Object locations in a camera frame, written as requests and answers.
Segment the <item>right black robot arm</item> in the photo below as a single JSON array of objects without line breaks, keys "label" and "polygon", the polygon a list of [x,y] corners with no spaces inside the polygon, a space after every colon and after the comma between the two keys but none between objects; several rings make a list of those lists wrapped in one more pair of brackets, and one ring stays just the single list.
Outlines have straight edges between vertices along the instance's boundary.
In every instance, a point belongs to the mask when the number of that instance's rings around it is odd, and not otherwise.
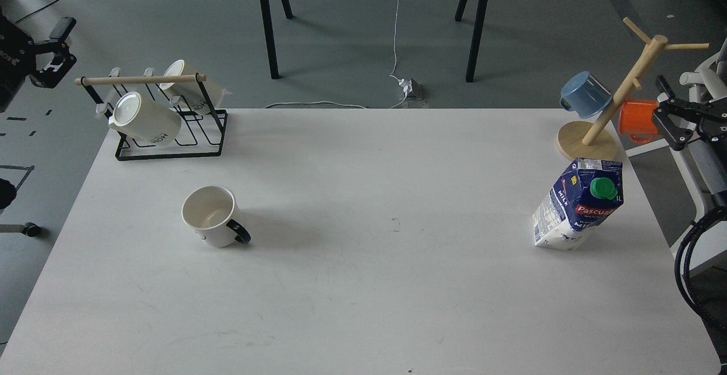
[{"label": "right black robot arm", "polygon": [[711,192],[712,202],[725,207],[725,82],[710,69],[686,72],[683,77],[706,87],[711,99],[680,99],[664,76],[658,75],[657,89],[666,97],[654,109],[652,122],[673,151],[682,151],[689,144],[706,150],[694,160]]}]

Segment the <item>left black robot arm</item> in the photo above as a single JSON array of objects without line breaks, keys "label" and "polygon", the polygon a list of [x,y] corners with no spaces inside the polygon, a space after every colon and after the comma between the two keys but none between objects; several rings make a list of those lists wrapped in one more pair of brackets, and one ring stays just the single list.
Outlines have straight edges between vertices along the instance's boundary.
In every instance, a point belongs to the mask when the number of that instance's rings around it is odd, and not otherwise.
[{"label": "left black robot arm", "polygon": [[61,18],[49,39],[36,43],[31,36],[1,17],[1,110],[7,110],[26,78],[36,87],[55,88],[76,63],[68,36],[75,18]]}]

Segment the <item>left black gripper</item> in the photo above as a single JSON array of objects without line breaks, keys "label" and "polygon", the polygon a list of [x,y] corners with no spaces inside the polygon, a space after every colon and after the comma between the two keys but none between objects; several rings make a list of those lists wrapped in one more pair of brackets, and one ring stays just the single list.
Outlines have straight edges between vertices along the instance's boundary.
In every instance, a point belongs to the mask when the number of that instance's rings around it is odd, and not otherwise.
[{"label": "left black gripper", "polygon": [[1,90],[16,93],[26,77],[36,87],[55,88],[76,62],[70,53],[72,17],[58,20],[49,39],[36,43],[31,36],[2,15],[1,18]]}]

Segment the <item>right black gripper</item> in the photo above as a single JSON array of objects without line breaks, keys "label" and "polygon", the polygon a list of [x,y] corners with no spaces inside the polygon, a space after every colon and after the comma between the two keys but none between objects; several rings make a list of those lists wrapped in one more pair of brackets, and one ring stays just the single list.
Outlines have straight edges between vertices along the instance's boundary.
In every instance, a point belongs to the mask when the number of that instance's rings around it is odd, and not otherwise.
[{"label": "right black gripper", "polygon": [[[653,111],[652,121],[672,150],[683,150],[694,134],[708,144],[725,144],[725,99],[715,99],[706,104],[673,99],[674,92],[663,75],[656,76],[656,87],[659,105]],[[695,124],[696,130],[677,126],[670,116]]]}]

